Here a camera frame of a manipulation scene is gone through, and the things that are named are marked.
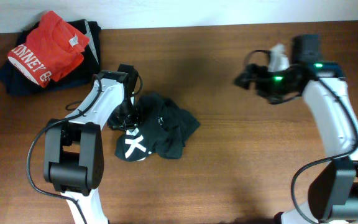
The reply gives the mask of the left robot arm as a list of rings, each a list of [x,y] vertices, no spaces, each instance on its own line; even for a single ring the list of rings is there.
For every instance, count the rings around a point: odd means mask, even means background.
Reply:
[[[68,202],[75,223],[109,223],[98,190],[104,172],[101,131],[105,126],[113,131],[138,126],[134,98],[139,78],[132,65],[102,70],[90,93],[64,121],[49,121],[44,179]]]

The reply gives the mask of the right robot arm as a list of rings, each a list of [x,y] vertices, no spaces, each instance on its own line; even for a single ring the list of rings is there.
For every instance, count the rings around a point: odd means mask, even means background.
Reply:
[[[324,169],[311,183],[308,198],[277,213],[275,223],[358,223],[358,120],[349,100],[341,66],[322,58],[317,34],[292,40],[291,55],[282,44],[265,51],[266,65],[244,60],[234,84],[254,87],[271,105],[302,98],[313,115],[325,157]]]

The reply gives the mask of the dark green t-shirt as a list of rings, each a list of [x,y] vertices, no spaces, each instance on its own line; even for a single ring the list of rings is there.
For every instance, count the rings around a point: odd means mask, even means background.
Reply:
[[[141,96],[136,107],[140,124],[119,136],[114,155],[126,162],[143,161],[151,154],[163,159],[180,159],[186,141],[201,126],[200,122],[158,93]]]

